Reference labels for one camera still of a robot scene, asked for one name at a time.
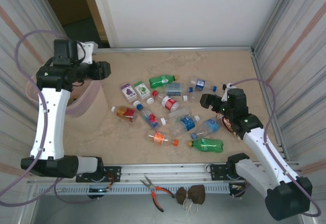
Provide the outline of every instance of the corrugated metal wall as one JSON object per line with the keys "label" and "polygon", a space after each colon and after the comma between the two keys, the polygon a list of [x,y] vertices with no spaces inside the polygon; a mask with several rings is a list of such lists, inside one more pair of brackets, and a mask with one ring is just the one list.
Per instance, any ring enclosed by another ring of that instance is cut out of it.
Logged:
{"label": "corrugated metal wall", "polygon": [[[42,0],[0,0],[0,188],[22,174],[20,159],[29,155],[37,124],[37,107],[25,95],[27,80],[17,71],[14,49],[19,38],[36,29],[61,31],[52,10]],[[34,35],[20,49],[20,63],[34,74],[53,56],[54,36]],[[17,203],[24,194],[24,183],[9,190],[1,201]],[[10,223],[16,208],[0,207],[0,223]]]}
{"label": "corrugated metal wall", "polygon": [[[256,48],[262,77],[274,87],[284,147],[313,182],[326,209],[326,0],[289,0]],[[320,218],[326,222],[326,214]]]}

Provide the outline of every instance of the green plastic bottle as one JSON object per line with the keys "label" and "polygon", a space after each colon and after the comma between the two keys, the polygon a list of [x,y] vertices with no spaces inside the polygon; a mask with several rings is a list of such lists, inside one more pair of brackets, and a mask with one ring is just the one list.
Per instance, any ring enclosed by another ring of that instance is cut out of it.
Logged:
{"label": "green plastic bottle", "polygon": [[223,152],[223,141],[219,139],[202,138],[196,141],[189,141],[188,146],[203,152]]}
{"label": "green plastic bottle", "polygon": [[151,89],[162,87],[164,84],[172,83],[178,79],[177,75],[160,75],[149,79]]}

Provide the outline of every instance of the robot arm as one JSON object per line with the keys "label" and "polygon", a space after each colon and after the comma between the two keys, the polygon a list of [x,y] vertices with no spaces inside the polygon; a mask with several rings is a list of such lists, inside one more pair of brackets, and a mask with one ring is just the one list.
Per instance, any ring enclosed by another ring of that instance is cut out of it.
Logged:
{"label": "robot arm", "polygon": [[[111,73],[107,62],[92,61],[97,44],[72,40],[55,40],[55,55],[36,74],[37,86],[47,103],[43,110],[39,99],[39,115],[36,137],[29,158],[21,160],[26,170],[39,151],[42,154],[31,170],[38,176],[72,178],[77,174],[90,173],[93,178],[103,176],[103,163],[99,157],[65,156],[63,127],[65,112],[73,84],[84,80],[105,79]],[[44,128],[44,113],[48,115],[47,131],[43,148],[40,142]]]}
{"label": "robot arm", "polygon": [[[229,119],[233,131],[253,150],[264,168],[263,171],[256,167],[246,154],[238,154],[228,158],[229,175],[247,179],[264,197],[266,207],[275,220],[308,211],[310,200],[292,182],[289,175],[311,195],[312,184],[309,179],[299,177],[291,169],[268,137],[264,142],[263,125],[255,115],[248,113],[247,98],[243,90],[230,84],[223,85],[223,89],[223,97],[203,94],[200,100],[202,107],[209,108],[212,105],[212,111]],[[287,174],[272,157],[266,144]]]}

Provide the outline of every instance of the marble-patterned surface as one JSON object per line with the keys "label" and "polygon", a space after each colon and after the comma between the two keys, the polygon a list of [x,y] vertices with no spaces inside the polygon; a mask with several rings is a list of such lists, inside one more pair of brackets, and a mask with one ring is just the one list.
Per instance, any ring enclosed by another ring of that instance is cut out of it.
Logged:
{"label": "marble-patterned surface", "polygon": [[[257,160],[251,149],[243,141],[238,141],[225,128],[221,128],[216,134],[210,136],[210,138],[223,140],[223,153],[205,153],[187,146],[191,139],[190,132],[178,137],[177,147],[159,146],[145,140],[149,126],[142,118],[139,117],[134,123],[130,123],[118,118],[110,111],[112,106],[132,107],[120,91],[119,87],[123,82],[132,83],[141,79],[149,85],[149,78],[161,74],[176,74],[179,76],[179,82],[183,83],[187,83],[192,74],[211,80],[218,86],[218,94],[221,96],[223,94],[222,83],[256,77],[249,52],[103,53],[94,56],[94,60],[108,61],[111,65],[111,75],[102,82],[110,109],[98,130],[92,133],[83,133],[66,126],[65,154],[100,156],[105,164],[224,162],[228,156],[241,152]],[[238,85],[238,88],[244,89],[247,95],[249,111],[266,124],[268,115],[258,82],[249,81]],[[176,99],[181,106],[191,107],[193,115],[200,116],[201,121],[197,125],[215,116],[214,112],[202,108],[200,104],[182,102],[179,97]],[[158,102],[150,105],[149,108],[158,117],[168,113],[168,110]],[[160,130],[169,131],[168,127],[162,127]],[[272,129],[269,130],[268,135],[276,144]]]}

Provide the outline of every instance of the pliers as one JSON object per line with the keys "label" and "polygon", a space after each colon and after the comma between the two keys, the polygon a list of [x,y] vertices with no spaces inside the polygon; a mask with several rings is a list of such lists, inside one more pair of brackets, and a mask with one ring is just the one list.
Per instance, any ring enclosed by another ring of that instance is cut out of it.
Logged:
{"label": "pliers", "polygon": [[146,186],[148,187],[150,190],[151,190],[151,195],[153,197],[153,202],[154,202],[154,205],[157,207],[157,209],[160,211],[160,212],[164,212],[164,210],[162,209],[162,207],[158,204],[157,200],[156,200],[156,195],[155,195],[155,190],[158,190],[158,191],[164,191],[166,193],[168,193],[172,198],[175,198],[175,196],[173,195],[173,193],[171,193],[170,191],[168,191],[166,188],[163,188],[163,187],[159,187],[159,186],[154,186],[153,183],[145,176],[146,180],[148,181],[148,183],[144,182],[141,180],[141,182]]}

